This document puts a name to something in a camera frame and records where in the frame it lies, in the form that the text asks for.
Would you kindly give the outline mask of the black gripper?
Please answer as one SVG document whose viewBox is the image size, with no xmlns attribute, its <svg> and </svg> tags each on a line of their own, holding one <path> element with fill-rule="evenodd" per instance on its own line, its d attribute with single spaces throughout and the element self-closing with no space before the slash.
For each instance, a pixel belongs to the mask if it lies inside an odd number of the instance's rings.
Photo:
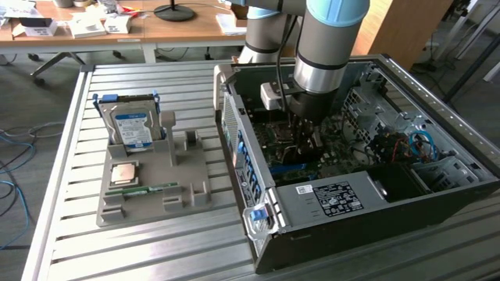
<svg viewBox="0 0 500 281">
<path fill-rule="evenodd" d="M 323 122 L 329 115 L 337 92 L 335 90 L 324 94 L 312 94 L 309 92 L 296 93 L 292 95 L 289 110 L 296 116 L 311 122 Z"/>
</svg>

